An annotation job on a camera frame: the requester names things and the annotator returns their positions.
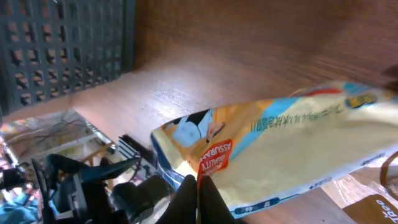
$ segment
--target logo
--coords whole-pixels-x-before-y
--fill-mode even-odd
[[[231,151],[231,139],[212,145],[200,158],[198,183],[203,175],[211,175],[214,172],[227,167]]]
[[[359,96],[348,97],[345,100],[347,107],[357,109],[364,105],[372,105],[378,100],[378,97],[373,93],[365,93]]]

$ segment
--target plastic bag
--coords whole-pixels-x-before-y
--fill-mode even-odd
[[[152,132],[164,179],[210,175],[234,217],[269,208],[387,156],[398,98],[329,82],[288,98],[201,111]]]

